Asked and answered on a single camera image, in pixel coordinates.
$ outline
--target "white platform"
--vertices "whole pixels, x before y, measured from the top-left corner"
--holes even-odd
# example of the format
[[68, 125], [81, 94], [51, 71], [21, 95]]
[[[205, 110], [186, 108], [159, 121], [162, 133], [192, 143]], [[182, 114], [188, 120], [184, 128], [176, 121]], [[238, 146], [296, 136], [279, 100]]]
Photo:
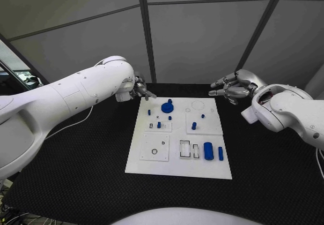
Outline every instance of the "white platform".
[[[162, 105], [169, 99], [174, 100], [175, 110], [172, 113], [165, 113]], [[162, 122], [162, 128], [158, 128], [158, 122]], [[197, 130], [192, 130], [194, 122], [198, 123]], [[191, 141], [189, 159], [181, 158], [181, 141]], [[214, 160], [205, 160], [205, 142], [214, 144]], [[194, 157], [195, 144], [199, 146], [199, 159]], [[224, 148], [224, 161], [220, 161], [220, 146]], [[214, 98], [159, 97], [150, 98], [149, 101], [142, 98], [126, 173], [233, 179]]]

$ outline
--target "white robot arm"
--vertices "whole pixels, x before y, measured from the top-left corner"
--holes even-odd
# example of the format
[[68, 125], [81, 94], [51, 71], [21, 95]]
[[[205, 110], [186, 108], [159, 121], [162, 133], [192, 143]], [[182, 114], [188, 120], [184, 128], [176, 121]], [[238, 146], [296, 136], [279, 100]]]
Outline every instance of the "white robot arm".
[[253, 97], [251, 107], [241, 113], [250, 124], [258, 120], [274, 132], [293, 128], [303, 140], [324, 150], [324, 100], [290, 85], [269, 85], [258, 76], [241, 69], [212, 83], [211, 96], [225, 96], [233, 104], [237, 98]]
[[0, 181], [30, 164], [54, 127], [114, 94], [119, 102], [156, 98], [120, 56], [30, 92], [0, 96]]

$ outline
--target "black mat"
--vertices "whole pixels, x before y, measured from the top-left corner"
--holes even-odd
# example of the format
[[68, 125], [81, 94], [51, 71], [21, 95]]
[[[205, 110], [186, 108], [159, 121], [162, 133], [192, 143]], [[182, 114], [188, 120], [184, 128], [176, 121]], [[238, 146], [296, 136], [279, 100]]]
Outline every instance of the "black mat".
[[[152, 84], [161, 97], [208, 98], [210, 85]], [[324, 224], [324, 181], [315, 147], [292, 129], [250, 125], [217, 99], [234, 180], [125, 173], [140, 100], [102, 102], [89, 120], [45, 141], [5, 198], [45, 217], [110, 224], [161, 207], [210, 209], [269, 225]], [[55, 129], [83, 120], [89, 110]]]

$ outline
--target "blue object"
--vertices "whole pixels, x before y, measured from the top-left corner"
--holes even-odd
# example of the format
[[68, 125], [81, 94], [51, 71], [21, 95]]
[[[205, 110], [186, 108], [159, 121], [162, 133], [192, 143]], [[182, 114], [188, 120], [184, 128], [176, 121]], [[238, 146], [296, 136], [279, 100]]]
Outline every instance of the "blue object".
[[169, 102], [166, 102], [163, 105], [162, 105], [162, 111], [165, 113], [171, 113], [174, 111], [174, 101], [169, 99]]
[[224, 156], [224, 148], [218, 147], [218, 156], [220, 156], [220, 161], [225, 160], [225, 156]]
[[192, 129], [197, 130], [197, 126], [198, 126], [198, 123], [194, 122], [194, 126], [192, 126]]
[[215, 159], [214, 145], [211, 142], [205, 142], [205, 159], [207, 160]]

